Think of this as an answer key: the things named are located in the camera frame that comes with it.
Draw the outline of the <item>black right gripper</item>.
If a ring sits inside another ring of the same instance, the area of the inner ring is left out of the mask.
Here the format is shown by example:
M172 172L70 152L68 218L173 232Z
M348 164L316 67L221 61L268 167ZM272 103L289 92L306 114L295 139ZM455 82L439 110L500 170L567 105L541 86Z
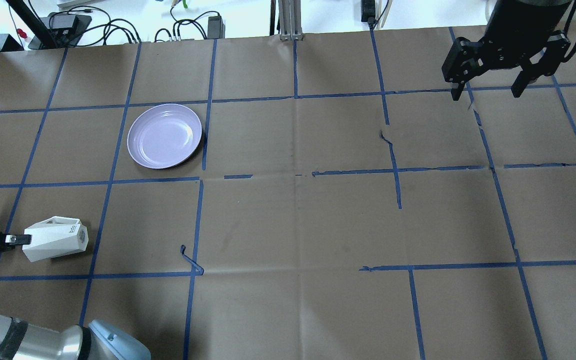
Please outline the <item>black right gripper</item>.
M519 98L539 77L558 70L571 45L562 30L544 36L512 35L509 39L484 35L478 41L460 36L451 45L441 71L444 80L451 83L452 100L459 101L473 78L487 71L520 68L510 87L514 98Z

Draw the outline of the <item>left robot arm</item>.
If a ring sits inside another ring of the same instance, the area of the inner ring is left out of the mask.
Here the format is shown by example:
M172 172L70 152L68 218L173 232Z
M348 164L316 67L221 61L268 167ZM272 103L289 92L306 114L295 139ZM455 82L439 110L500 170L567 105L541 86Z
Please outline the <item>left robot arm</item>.
M21 234L0 231L0 253L22 248L30 262L82 253L89 244L78 218L53 216ZM100 319L56 331L0 314L0 360L150 360L150 350Z

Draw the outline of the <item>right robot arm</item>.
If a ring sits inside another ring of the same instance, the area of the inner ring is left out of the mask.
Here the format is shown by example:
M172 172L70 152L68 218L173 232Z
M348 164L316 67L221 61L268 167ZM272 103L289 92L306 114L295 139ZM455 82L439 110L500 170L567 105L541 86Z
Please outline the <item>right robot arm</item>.
M498 0L478 41L457 37L441 70L458 101L470 80L487 71L521 68L510 87L519 98L576 54L568 37L576 0Z

